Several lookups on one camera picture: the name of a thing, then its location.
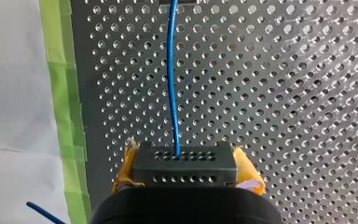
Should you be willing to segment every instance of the gray metal frame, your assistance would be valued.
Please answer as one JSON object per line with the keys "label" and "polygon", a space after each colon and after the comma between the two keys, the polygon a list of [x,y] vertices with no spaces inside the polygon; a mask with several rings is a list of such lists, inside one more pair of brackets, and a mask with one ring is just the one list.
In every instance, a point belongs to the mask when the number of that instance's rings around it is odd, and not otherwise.
{"label": "gray metal frame", "polygon": [[[167,13],[73,1],[92,205],[128,137],[172,144]],[[243,145],[285,223],[358,223],[358,1],[204,0],[176,25],[183,145]]]}

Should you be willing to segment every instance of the blue cable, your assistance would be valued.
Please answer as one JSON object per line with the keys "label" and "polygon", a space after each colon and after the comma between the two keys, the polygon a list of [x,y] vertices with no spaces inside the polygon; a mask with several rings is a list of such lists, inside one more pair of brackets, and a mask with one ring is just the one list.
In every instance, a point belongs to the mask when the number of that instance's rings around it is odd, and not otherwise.
{"label": "blue cable", "polygon": [[180,155],[180,136],[179,136],[179,123],[175,99],[175,86],[174,86],[174,59],[175,52],[175,21],[176,9],[178,7],[178,0],[171,0],[170,20],[168,22],[168,36],[167,36],[167,75],[168,75],[168,95],[170,98],[171,120],[173,126],[173,140],[175,155]]}
{"label": "blue cable", "polygon": [[40,215],[46,217],[48,220],[54,222],[55,224],[65,224],[63,221],[59,220],[57,217],[53,216],[51,213],[46,211],[45,209],[39,207],[38,205],[28,202],[27,206],[34,209]]}

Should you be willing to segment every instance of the black rounded object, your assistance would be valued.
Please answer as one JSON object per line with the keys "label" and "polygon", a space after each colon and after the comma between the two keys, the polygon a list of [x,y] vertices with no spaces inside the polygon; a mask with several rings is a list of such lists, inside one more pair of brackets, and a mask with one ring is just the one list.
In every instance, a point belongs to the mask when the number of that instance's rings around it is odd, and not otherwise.
{"label": "black rounded object", "polygon": [[129,188],[111,195],[90,224],[282,224],[267,199],[235,188]]}

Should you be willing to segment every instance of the hole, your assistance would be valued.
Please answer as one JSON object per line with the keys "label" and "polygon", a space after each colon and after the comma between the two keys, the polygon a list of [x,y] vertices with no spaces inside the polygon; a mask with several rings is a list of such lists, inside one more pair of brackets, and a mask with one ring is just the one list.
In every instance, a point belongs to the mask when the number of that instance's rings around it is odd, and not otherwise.
{"label": "hole", "polygon": [[194,14],[200,14],[202,12],[201,6],[194,6],[193,8]]}
{"label": "hole", "polygon": [[267,13],[268,13],[269,15],[271,15],[271,14],[273,14],[273,13],[275,12],[275,10],[276,10],[276,7],[275,7],[275,6],[269,6],[269,7],[267,8]]}
{"label": "hole", "polygon": [[266,31],[267,34],[270,34],[273,29],[274,29],[274,27],[270,24],[270,25],[267,25],[266,29],[264,29],[264,30]]}
{"label": "hole", "polygon": [[295,11],[296,11],[296,8],[295,8],[295,6],[293,6],[293,5],[290,5],[290,6],[286,9],[287,14],[289,14],[289,15],[292,15],[293,13],[295,13]]}
{"label": "hole", "polygon": [[183,183],[188,181],[188,177],[186,175],[182,175],[182,177],[180,177],[180,181],[182,181]]}
{"label": "hole", "polygon": [[205,182],[205,181],[207,181],[206,176],[204,176],[204,175],[200,176],[200,182],[202,183],[202,182]]}
{"label": "hole", "polygon": [[284,26],[283,30],[288,35],[293,32],[293,26],[290,24],[287,24]]}
{"label": "hole", "polygon": [[217,181],[217,177],[214,175],[209,176],[209,182],[213,183]]}
{"label": "hole", "polygon": [[220,7],[218,5],[214,5],[211,8],[212,14],[217,14],[220,11]]}
{"label": "hole", "polygon": [[192,175],[192,176],[190,177],[190,182],[194,183],[194,182],[196,182],[196,181],[197,181],[197,177],[196,177],[195,175]]}
{"label": "hole", "polygon": [[212,33],[217,33],[219,31],[219,26],[217,26],[216,24],[211,26],[211,32]]}
{"label": "hole", "polygon": [[235,13],[237,13],[237,12],[238,12],[238,7],[237,7],[237,6],[231,6],[231,7],[229,8],[229,13],[235,14]]}
{"label": "hole", "polygon": [[235,33],[235,32],[237,32],[237,26],[236,25],[234,25],[234,24],[231,24],[231,25],[229,25],[228,26],[228,31],[230,32],[230,33]]}
{"label": "hole", "polygon": [[201,25],[199,25],[199,24],[195,24],[194,26],[193,26],[193,31],[194,31],[194,33],[199,33],[199,32],[201,32]]}
{"label": "hole", "polygon": [[252,24],[250,24],[250,25],[248,25],[248,27],[246,27],[246,31],[247,31],[249,34],[252,34],[252,33],[255,32],[255,27],[254,27]]}
{"label": "hole", "polygon": [[149,13],[150,13],[150,7],[147,6],[147,5],[144,5],[144,6],[142,7],[142,13],[144,13],[144,14],[149,14]]}
{"label": "hole", "polygon": [[249,14],[254,14],[257,11],[257,7],[256,6],[249,6],[248,8],[248,12]]}
{"label": "hole", "polygon": [[227,49],[228,49],[229,51],[236,50],[236,49],[237,49],[237,45],[235,45],[235,44],[229,44],[229,45],[227,46]]}

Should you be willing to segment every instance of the white surface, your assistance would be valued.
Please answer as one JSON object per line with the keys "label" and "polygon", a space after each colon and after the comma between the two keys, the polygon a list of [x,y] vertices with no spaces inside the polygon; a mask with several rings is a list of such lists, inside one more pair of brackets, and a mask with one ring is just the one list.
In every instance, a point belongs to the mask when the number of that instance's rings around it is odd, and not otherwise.
{"label": "white surface", "polygon": [[69,222],[38,0],[0,0],[0,223]]}

